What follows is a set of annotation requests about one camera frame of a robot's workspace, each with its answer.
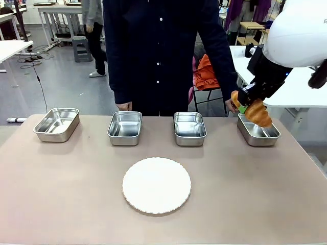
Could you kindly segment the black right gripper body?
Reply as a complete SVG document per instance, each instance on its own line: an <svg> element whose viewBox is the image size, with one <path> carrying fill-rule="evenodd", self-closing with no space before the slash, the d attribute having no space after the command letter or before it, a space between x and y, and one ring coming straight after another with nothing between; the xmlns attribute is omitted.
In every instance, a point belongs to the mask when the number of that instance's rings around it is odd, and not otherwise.
<svg viewBox="0 0 327 245"><path fill-rule="evenodd" d="M249 71L254 75L251 84L256 86L257 99L264 100L274 95L292 70L273 63L263 53L255 53L249 61Z"/></svg>

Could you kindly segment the person's left hand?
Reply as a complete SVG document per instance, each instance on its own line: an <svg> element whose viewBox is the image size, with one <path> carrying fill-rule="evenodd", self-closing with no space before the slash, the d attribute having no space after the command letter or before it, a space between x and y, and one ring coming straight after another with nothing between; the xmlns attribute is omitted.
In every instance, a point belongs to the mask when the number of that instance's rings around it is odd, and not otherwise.
<svg viewBox="0 0 327 245"><path fill-rule="evenodd" d="M231 113L238 112L238 107L233 103L232 99L226 100L225 101L225 106Z"/></svg>

